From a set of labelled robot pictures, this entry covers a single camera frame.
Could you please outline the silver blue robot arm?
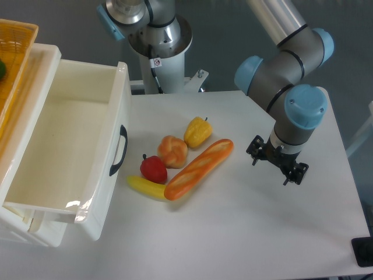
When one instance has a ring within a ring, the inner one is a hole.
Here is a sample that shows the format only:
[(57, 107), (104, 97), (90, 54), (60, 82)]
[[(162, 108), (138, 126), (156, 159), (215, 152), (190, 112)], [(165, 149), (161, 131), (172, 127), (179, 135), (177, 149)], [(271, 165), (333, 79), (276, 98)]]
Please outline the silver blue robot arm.
[[(323, 29), (311, 29), (291, 1), (249, 1), (249, 7), (278, 48), (270, 60), (247, 58), (237, 69), (236, 86), (274, 120), (270, 137), (255, 137), (247, 153), (277, 166), (287, 182), (300, 184), (308, 165), (297, 156), (327, 109), (323, 91), (302, 79), (333, 54)], [(103, 26), (116, 40), (128, 39), (140, 59), (145, 93), (199, 89), (184, 76), (185, 52), (192, 42), (189, 23), (174, 1), (105, 1), (97, 7)]]

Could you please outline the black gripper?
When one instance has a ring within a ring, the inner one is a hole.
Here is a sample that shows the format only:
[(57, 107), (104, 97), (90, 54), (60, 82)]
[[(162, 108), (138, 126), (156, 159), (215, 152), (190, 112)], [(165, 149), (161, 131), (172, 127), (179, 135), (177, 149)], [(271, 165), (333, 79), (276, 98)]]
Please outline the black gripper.
[(253, 159), (252, 165), (256, 165), (259, 160), (267, 160), (271, 164), (282, 170), (286, 179), (283, 185), (295, 183), (300, 185), (309, 169), (306, 163), (297, 163), (299, 153), (286, 154), (282, 146), (274, 147), (270, 141), (267, 143), (257, 135), (246, 149), (246, 153)]

